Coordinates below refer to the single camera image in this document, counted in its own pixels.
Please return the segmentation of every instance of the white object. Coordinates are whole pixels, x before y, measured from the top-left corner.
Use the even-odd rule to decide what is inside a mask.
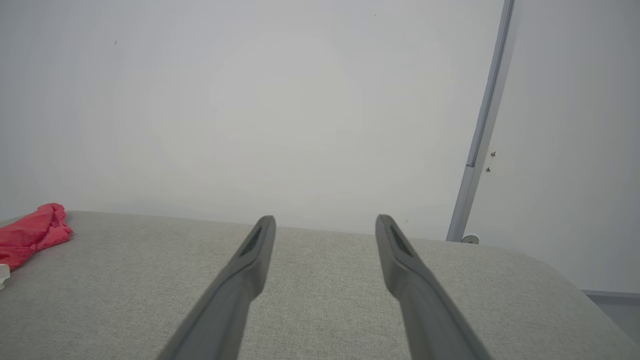
[[[11,277],[10,273],[9,265],[0,264],[0,290],[4,289],[3,282]]]

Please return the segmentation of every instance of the gray floor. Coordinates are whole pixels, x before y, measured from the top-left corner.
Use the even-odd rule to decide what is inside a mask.
[[[640,345],[640,298],[594,295],[590,295],[589,298]]]

